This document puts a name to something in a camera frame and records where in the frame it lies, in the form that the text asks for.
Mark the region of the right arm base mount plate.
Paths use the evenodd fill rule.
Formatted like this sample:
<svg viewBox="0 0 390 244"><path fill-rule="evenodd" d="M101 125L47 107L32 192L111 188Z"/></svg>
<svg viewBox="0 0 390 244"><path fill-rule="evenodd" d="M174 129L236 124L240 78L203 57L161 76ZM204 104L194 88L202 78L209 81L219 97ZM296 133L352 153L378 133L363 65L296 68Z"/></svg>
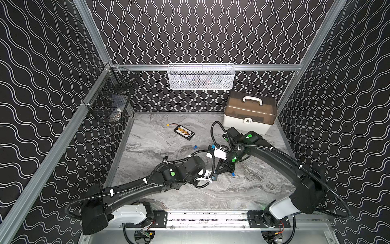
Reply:
<svg viewBox="0 0 390 244"><path fill-rule="evenodd" d="M291 228L291 222L288 217L278 220L270 213L264 213L263 210L249 210L247 212L247 218L250 228L273 228L280 230Z"/></svg>

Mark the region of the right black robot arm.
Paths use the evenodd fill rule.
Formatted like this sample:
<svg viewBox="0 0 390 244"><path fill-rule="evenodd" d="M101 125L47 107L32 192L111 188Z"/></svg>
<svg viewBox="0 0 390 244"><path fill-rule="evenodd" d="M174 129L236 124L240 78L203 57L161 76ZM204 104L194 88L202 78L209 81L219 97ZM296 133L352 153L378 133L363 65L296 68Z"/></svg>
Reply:
<svg viewBox="0 0 390 244"><path fill-rule="evenodd" d="M266 206L262 220L266 226L274 227L277 221L288 215L300 213L312 214L317 211L325 215L349 220L352 218L347 203L322 179L318 170L310 168L282 150L275 148L263 136L254 131L239 133L235 128L223 129L223 138L227 146L214 142L216 148L226 149L226 156L220 159L215 174L234 173L236 164L250 157L258 158L287 178L295 191L280 200L274 200ZM345 209L345 215L319 208L327 194L335 196Z"/></svg>

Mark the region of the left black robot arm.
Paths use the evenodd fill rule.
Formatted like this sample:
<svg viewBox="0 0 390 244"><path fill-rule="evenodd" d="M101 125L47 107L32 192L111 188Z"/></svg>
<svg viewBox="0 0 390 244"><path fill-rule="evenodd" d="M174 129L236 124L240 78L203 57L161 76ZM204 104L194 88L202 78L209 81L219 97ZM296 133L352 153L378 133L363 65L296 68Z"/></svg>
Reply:
<svg viewBox="0 0 390 244"><path fill-rule="evenodd" d="M65 206L65 214L82 222L84 235L95 234L105 229L115 218L114 212L124 205L169 190L178 190L186 184L195 188L205 188L211 182L216 157L211 156L212 167L206 173L206 163L199 156L209 154L209 150L198 150L186 158L168 161L164 158L152 172L136 181L123 185L101 188L93 185L83 198L69 202Z"/></svg>

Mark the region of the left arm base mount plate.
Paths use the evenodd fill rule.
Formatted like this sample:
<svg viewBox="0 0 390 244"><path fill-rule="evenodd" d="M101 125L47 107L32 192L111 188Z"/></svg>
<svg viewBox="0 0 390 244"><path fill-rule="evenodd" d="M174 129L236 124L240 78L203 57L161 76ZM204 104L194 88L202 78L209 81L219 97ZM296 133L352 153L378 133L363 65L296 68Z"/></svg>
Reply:
<svg viewBox="0 0 390 244"><path fill-rule="evenodd" d="M125 223L126 228L166 228L168 219L168 212L164 210L154 210L151 216L140 224Z"/></svg>

